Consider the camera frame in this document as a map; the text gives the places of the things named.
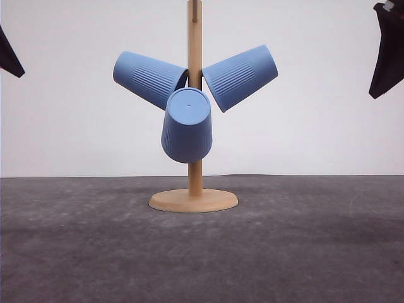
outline ribbed cup texture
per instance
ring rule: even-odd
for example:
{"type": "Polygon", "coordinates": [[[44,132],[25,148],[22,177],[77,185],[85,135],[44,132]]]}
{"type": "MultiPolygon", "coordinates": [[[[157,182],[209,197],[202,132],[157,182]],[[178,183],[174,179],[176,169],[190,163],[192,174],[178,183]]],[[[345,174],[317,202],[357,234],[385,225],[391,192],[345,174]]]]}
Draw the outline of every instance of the ribbed cup texture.
{"type": "MultiPolygon", "coordinates": [[[[196,90],[194,88],[183,88],[182,90],[196,90]]],[[[190,94],[189,98],[198,98],[195,102],[203,102],[200,100],[199,93],[194,96],[190,94]]],[[[162,146],[164,152],[173,160],[181,163],[193,163],[205,157],[212,146],[212,129],[211,129],[211,113],[210,104],[207,101],[205,110],[206,114],[201,119],[201,114],[194,115],[191,111],[184,110],[184,106],[176,106],[175,103],[180,102],[176,97],[170,97],[165,111],[162,146]]]]}
{"type": "Polygon", "coordinates": [[[222,112],[230,109],[278,76],[265,45],[202,69],[222,112]]]}
{"type": "Polygon", "coordinates": [[[123,52],[115,64],[114,80],[164,110],[170,95],[185,86],[186,68],[123,52]]]}

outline blue plastic cup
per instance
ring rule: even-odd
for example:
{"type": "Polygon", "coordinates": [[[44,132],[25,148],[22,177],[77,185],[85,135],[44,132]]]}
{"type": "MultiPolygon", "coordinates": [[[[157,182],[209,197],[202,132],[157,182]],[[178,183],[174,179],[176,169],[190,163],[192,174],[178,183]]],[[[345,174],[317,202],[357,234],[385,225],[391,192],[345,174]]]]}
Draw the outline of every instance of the blue plastic cup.
{"type": "Polygon", "coordinates": [[[196,88],[181,88],[167,102],[162,146],[173,160],[193,163],[212,146],[212,124],[208,97],[196,88]]]}
{"type": "Polygon", "coordinates": [[[165,110],[170,95],[185,86],[187,69],[133,52],[123,52],[115,63],[114,80],[165,110]]]}
{"type": "Polygon", "coordinates": [[[203,68],[202,73],[222,112],[278,76],[275,62],[265,45],[203,68]]]}

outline wooden pole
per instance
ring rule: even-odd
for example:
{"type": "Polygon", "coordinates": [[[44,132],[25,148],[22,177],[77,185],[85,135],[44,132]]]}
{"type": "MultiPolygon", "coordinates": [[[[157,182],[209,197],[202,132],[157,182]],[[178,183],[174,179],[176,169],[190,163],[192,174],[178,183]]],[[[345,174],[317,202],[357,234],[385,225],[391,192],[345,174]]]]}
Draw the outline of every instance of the wooden pole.
{"type": "MultiPolygon", "coordinates": [[[[188,0],[188,86],[202,89],[202,1],[188,0]]],[[[149,205],[156,210],[201,213],[235,207],[235,194],[202,189],[202,160],[188,164],[188,188],[154,194],[149,205]]]]}
{"type": "MultiPolygon", "coordinates": [[[[202,90],[202,1],[188,0],[188,86],[202,90]]],[[[202,160],[188,164],[188,193],[202,195],[202,160]]]]}

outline gray floor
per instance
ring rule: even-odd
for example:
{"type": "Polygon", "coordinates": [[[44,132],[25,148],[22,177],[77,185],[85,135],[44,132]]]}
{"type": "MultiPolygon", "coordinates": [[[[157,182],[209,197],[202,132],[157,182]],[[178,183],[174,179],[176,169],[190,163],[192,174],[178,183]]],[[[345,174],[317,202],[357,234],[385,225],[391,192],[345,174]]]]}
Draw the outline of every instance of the gray floor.
{"type": "Polygon", "coordinates": [[[404,302],[404,176],[205,185],[240,205],[148,207],[184,177],[3,179],[1,302],[404,302]]]}

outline white wall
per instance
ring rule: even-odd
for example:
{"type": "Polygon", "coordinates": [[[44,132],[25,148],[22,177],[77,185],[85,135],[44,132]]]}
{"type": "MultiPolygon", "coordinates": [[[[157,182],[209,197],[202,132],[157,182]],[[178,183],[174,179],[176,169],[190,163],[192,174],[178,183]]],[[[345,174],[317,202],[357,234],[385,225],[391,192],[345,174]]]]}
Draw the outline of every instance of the white wall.
{"type": "MultiPolygon", "coordinates": [[[[204,66],[266,44],[280,73],[225,114],[212,103],[204,174],[403,174],[404,83],[367,94],[375,3],[204,0],[204,66]]],[[[160,145],[163,111],[112,80],[125,50],[186,66],[186,0],[2,0],[1,13],[27,72],[2,72],[3,177],[186,174],[160,145]]]]}

